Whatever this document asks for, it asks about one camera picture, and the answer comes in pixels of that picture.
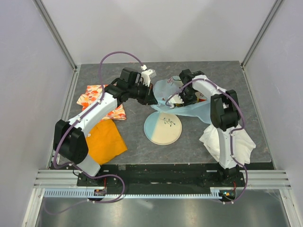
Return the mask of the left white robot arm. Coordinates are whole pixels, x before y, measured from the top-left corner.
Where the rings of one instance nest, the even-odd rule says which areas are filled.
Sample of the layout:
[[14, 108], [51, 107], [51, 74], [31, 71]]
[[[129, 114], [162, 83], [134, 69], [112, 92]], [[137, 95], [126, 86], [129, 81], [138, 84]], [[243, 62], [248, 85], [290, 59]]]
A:
[[151, 78], [155, 76], [153, 69], [137, 72], [123, 68], [120, 77], [108, 84], [89, 107], [68, 121], [59, 120], [56, 123], [53, 139], [55, 155], [63, 156], [88, 174], [87, 180], [93, 186], [101, 185], [104, 175], [99, 171], [100, 164], [89, 155], [86, 137], [102, 118], [128, 99], [135, 99], [142, 105], [156, 105], [158, 102], [151, 83]]

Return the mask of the light blue plastic bag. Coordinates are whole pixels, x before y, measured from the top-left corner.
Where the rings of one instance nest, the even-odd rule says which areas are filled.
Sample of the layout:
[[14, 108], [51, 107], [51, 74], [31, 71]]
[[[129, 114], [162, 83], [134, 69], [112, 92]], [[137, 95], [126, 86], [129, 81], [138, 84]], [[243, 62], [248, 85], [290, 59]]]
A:
[[210, 102], [204, 98], [200, 93], [196, 93], [199, 98], [202, 98], [202, 102], [198, 102], [192, 105], [170, 108], [165, 105], [166, 100], [175, 92], [177, 92], [183, 83], [179, 76], [173, 76], [169, 79], [159, 80], [153, 86], [154, 96], [157, 99], [157, 104], [151, 107], [158, 111], [168, 114], [175, 114], [180, 116], [197, 117], [202, 122], [210, 124]]

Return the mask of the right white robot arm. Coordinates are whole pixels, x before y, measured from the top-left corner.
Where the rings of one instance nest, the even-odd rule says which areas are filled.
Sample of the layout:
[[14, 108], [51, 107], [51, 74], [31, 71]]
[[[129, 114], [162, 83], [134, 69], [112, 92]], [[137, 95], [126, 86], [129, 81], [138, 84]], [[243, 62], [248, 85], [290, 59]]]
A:
[[210, 119], [212, 125], [217, 129], [219, 137], [220, 156], [218, 163], [224, 169], [217, 174], [217, 181], [222, 186], [228, 186], [234, 180], [230, 170], [237, 166], [234, 160], [232, 132], [236, 130], [241, 114], [237, 93], [234, 90], [225, 90], [211, 80], [201, 71], [191, 72], [183, 70], [179, 74], [183, 83], [178, 95], [184, 106], [197, 102], [196, 93], [199, 92], [210, 101]]

